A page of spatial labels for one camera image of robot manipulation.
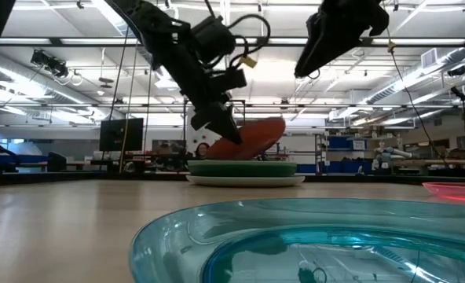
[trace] yellow tag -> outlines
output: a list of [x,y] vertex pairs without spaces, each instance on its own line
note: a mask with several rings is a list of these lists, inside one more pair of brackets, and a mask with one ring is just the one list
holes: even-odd
[[255,61],[254,59],[250,58],[249,56],[246,56],[246,57],[240,57],[240,62],[245,64],[246,66],[250,67],[250,68],[255,68],[255,65],[257,64],[257,61]]

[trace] ceiling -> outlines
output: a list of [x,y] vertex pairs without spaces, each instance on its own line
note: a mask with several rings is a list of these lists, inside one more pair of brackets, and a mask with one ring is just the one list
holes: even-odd
[[[224,15],[229,23],[245,13],[256,13],[258,2],[251,0],[211,1],[216,14]],[[306,37],[306,19],[317,11],[320,1],[306,0],[260,0],[264,9],[262,15],[270,22],[272,36]],[[97,8],[98,0],[82,1],[85,9],[78,9],[76,1],[70,0],[17,0],[2,37],[120,37],[119,31],[111,24],[105,12]],[[393,37],[465,37],[465,1],[461,0],[400,0],[400,9],[393,10],[394,1],[386,0],[386,10],[390,14],[391,35]],[[199,23],[209,15],[203,1],[181,0],[170,3],[171,10],[178,13],[180,20],[192,25]],[[233,34],[243,36],[260,36],[261,25],[256,20],[245,20],[232,29]],[[67,66],[82,76],[74,77],[66,87],[77,91],[100,103],[112,103],[114,89],[101,89],[99,77],[117,80],[118,66],[122,61],[117,98],[123,97],[128,102],[132,96],[133,103],[146,103],[150,88],[153,97],[151,103],[182,103],[183,98],[177,89],[157,87],[154,83],[159,78],[149,74],[147,61],[133,48],[121,47],[104,49],[104,70],[102,65],[102,48],[97,47],[21,47],[0,46],[0,54],[10,60],[30,68],[52,80],[46,71],[39,70],[30,63],[34,50],[44,50],[51,56],[67,61]],[[397,47],[395,57],[401,71],[419,64],[420,56],[430,48]],[[252,55],[258,62],[255,68],[243,67],[248,86],[235,89],[235,99],[244,99],[248,103],[272,104],[288,98],[298,104],[349,104],[358,103],[364,95],[378,86],[382,86],[397,75],[394,63],[386,48],[357,48],[343,54],[337,60],[323,67],[316,80],[295,79],[294,68],[302,47],[265,47]],[[462,77],[442,80],[440,74],[409,87],[415,95],[423,96],[441,89],[448,83],[456,83]],[[388,103],[406,104],[408,97],[402,92],[388,97]],[[441,95],[439,100],[447,100]],[[327,114],[331,108],[309,108],[305,113]],[[144,112],[143,108],[132,111]],[[180,112],[179,108],[158,108],[154,112]],[[279,112],[279,108],[257,108],[249,111]],[[357,112],[373,116],[370,112]]]

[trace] pink object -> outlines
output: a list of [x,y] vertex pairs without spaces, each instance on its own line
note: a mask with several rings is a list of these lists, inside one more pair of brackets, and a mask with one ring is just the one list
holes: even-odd
[[425,182],[423,186],[439,197],[465,201],[465,183]]

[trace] stacked plates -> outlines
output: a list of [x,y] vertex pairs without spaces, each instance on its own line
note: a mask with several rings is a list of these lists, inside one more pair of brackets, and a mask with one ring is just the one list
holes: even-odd
[[283,187],[304,181],[296,170],[297,164],[280,161],[190,160],[187,179],[203,186]]

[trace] transparent blue container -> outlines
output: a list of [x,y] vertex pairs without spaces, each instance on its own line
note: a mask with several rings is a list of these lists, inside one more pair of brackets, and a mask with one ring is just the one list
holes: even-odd
[[138,283],[465,282],[465,205],[281,199],[209,204],[143,227]]

